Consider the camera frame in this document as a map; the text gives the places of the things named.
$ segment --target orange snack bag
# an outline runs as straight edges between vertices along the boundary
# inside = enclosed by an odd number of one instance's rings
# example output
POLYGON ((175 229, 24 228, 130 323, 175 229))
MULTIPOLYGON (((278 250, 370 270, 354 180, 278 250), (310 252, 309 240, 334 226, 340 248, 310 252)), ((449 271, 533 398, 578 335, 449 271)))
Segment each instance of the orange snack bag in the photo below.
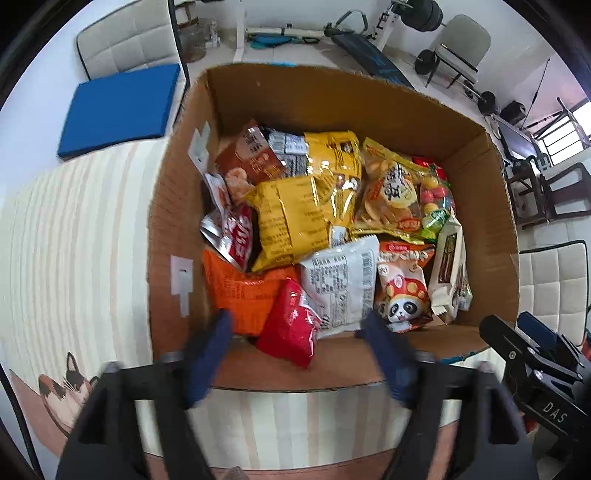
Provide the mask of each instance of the orange snack bag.
POLYGON ((283 281, 300 281, 293 265, 244 274, 210 250, 203 251, 203 269, 216 308, 232 313, 234 333, 239 335, 260 335, 283 281))

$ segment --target das logo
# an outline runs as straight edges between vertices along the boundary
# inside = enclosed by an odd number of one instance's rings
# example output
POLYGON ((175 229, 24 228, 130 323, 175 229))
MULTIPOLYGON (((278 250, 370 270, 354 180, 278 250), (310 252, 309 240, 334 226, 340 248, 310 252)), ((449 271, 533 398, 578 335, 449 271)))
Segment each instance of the das logo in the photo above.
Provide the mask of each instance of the das logo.
POLYGON ((548 413, 549 417, 556 421, 556 423, 562 423, 565 421, 566 417, 569 416, 567 413, 560 413, 559 408, 554 408, 554 404, 549 401, 548 404, 544 407, 544 413, 548 413))

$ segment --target cardboard box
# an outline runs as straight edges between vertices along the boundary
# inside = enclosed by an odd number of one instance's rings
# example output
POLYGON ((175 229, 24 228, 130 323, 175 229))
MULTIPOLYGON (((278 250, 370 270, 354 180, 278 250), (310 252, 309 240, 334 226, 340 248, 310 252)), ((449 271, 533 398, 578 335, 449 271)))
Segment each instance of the cardboard box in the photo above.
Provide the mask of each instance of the cardboard box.
MULTIPOLYGON (((193 85, 155 189, 148 227, 154 358, 181 349, 191 329, 202 328, 211 314, 199 232, 200 220, 208 213, 207 191, 189 149, 205 139, 202 151, 207 148, 213 170, 220 146, 251 118, 286 131, 349 129, 360 141, 370 136, 394 151, 431 157, 445 168, 464 227, 474 299, 456 323, 408 333, 417 349, 438 358, 466 356, 486 348, 478 332, 484 316, 516 319, 517 234, 501 158, 482 126, 436 100, 377 79, 319 67, 233 64, 206 71, 193 85), (171 295, 171 255, 193 260, 188 317, 180 316, 179 296, 171 295)), ((381 379, 364 341, 335 338, 319 342, 306 371, 236 343, 214 385, 304 391, 381 379)))

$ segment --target yellow snack bag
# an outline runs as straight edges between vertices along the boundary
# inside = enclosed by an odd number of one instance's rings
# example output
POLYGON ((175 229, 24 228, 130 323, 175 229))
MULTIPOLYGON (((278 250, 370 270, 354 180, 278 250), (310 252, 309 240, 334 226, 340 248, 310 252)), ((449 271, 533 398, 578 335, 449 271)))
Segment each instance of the yellow snack bag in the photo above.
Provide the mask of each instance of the yellow snack bag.
POLYGON ((333 234, 344 235, 345 228, 353 221, 361 179, 359 140, 351 131, 304 133, 304 138, 309 148, 308 175, 327 171, 334 175, 334 188, 330 202, 324 207, 324 217, 333 225, 333 234))
POLYGON ((377 179, 385 174, 395 163, 404 161, 403 157, 369 137, 363 141, 361 156, 365 163, 365 171, 370 179, 377 179))
POLYGON ((246 196, 259 215, 262 252, 253 272, 295 264, 330 246, 324 207, 335 188, 332 175, 263 181, 246 196))
POLYGON ((414 244, 423 244, 423 239, 434 241, 435 234, 421 223, 424 215, 419 198, 421 184, 431 180, 429 169, 370 138, 363 142, 363 155, 366 170, 369 165, 368 171, 375 176, 366 186, 363 203, 349 230, 351 237, 388 233, 414 244))

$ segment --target blue cushion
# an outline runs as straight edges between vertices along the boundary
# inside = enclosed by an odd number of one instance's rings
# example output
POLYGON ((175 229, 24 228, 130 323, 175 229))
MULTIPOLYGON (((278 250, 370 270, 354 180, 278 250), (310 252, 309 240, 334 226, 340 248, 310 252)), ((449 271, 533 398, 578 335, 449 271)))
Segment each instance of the blue cushion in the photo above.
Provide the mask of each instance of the blue cushion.
POLYGON ((179 70, 178 64, 159 65, 78 85, 58 156, 72 158, 129 140, 162 137, 179 70))

